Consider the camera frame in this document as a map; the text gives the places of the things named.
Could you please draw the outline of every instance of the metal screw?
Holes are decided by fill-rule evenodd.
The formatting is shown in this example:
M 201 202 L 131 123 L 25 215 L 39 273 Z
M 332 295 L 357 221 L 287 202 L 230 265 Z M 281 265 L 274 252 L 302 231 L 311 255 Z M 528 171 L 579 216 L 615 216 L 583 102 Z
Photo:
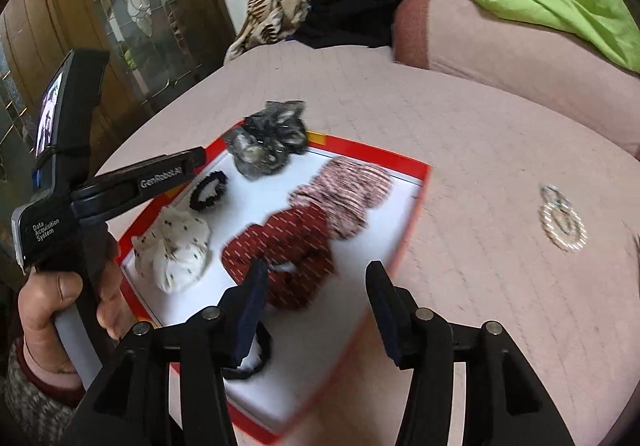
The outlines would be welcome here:
M 497 336 L 502 332 L 502 325 L 500 325 L 498 321 L 488 321 L 486 324 L 486 330 L 487 332 L 489 332 L 489 334 Z
M 425 307 L 420 307 L 415 310 L 415 317 L 418 318 L 418 320 L 429 321 L 433 319 L 433 311 Z
M 149 330 L 151 330 L 151 328 L 151 323 L 149 323 L 148 321 L 139 321 L 138 323 L 133 325 L 133 333 L 136 336 L 144 336 L 146 333 L 148 333 Z
M 206 320 L 214 320 L 220 316 L 220 309 L 218 307 L 206 307 L 202 310 L 201 314 Z

